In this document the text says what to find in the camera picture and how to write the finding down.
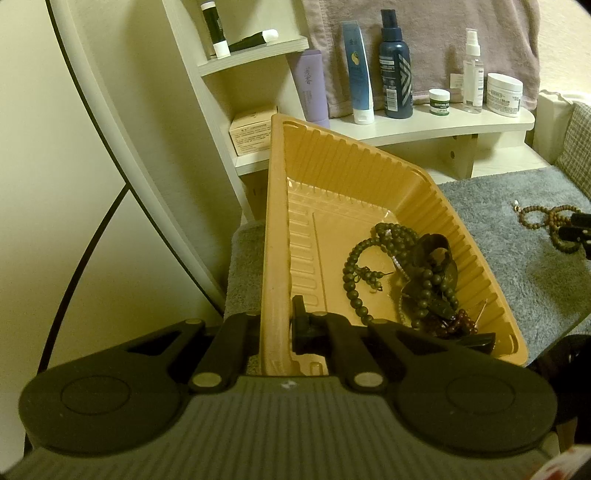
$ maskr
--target spray nozzle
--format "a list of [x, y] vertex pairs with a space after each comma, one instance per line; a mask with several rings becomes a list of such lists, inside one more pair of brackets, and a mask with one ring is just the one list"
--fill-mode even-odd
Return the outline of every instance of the spray nozzle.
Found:
[[398, 26], [396, 10], [392, 8], [382, 10], [382, 37], [385, 41], [402, 40], [402, 29]]
[[480, 56], [480, 45], [478, 44], [478, 30], [466, 29], [466, 53], [468, 55]]
[[398, 20], [396, 19], [396, 10], [383, 9], [382, 10], [382, 26], [384, 28], [397, 28]]

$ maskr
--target white lid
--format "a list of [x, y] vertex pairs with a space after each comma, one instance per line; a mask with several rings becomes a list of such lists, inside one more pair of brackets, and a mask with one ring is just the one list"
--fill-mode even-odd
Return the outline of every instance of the white lid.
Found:
[[487, 85], [497, 86], [509, 90], [510, 92], [523, 92], [523, 82], [516, 78], [509, 77], [508, 75], [503, 75], [502, 73], [489, 73], [486, 76], [486, 79]]
[[277, 30], [275, 30], [275, 28], [272, 28], [270, 30], [263, 30], [262, 37], [263, 37], [263, 40], [265, 40], [265, 43], [270, 43], [270, 42], [275, 41], [279, 38], [279, 32]]
[[369, 125], [374, 122], [373, 110], [356, 110], [353, 108], [353, 120], [358, 125]]
[[219, 59], [230, 56], [230, 49], [228, 48], [227, 40], [214, 43], [213, 49], [216, 51], [216, 57]]
[[480, 45], [478, 44], [478, 31], [474, 28], [466, 29], [466, 54], [480, 56]]
[[449, 101], [449, 92], [441, 88], [432, 88], [429, 90], [429, 98], [433, 100]]

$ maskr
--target small green jar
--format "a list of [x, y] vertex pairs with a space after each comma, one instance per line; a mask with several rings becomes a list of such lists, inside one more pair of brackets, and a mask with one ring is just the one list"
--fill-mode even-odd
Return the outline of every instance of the small green jar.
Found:
[[429, 90], [429, 105], [433, 115], [449, 115], [449, 92], [441, 88]]

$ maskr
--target purple tube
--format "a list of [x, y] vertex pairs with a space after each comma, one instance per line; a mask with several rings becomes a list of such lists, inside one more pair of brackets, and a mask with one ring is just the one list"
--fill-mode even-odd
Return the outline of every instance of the purple tube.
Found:
[[287, 61], [306, 120], [330, 128], [320, 50], [289, 55]]

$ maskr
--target small cardboard box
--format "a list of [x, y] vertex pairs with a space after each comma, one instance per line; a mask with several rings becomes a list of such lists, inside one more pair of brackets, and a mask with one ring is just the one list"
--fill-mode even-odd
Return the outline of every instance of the small cardboard box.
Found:
[[230, 137], [238, 156], [271, 146], [271, 117], [276, 113], [276, 105], [267, 105], [234, 117], [230, 125]]

